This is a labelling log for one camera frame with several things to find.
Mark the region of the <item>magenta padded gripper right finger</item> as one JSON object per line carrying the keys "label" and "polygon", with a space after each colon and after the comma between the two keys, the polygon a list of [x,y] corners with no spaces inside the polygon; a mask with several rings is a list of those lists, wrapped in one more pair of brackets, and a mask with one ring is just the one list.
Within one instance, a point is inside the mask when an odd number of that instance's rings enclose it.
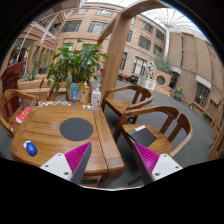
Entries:
{"label": "magenta padded gripper right finger", "polygon": [[145,185],[182,169],[168,154],[157,154],[138,143],[134,144],[133,154]]}

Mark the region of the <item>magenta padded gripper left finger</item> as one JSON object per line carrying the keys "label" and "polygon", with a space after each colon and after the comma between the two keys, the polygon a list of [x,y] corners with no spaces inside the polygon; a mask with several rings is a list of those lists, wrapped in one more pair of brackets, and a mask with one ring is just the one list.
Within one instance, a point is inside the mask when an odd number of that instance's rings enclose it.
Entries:
{"label": "magenta padded gripper left finger", "polygon": [[41,169],[79,185],[91,153],[92,145],[86,143],[66,154],[55,154]]}

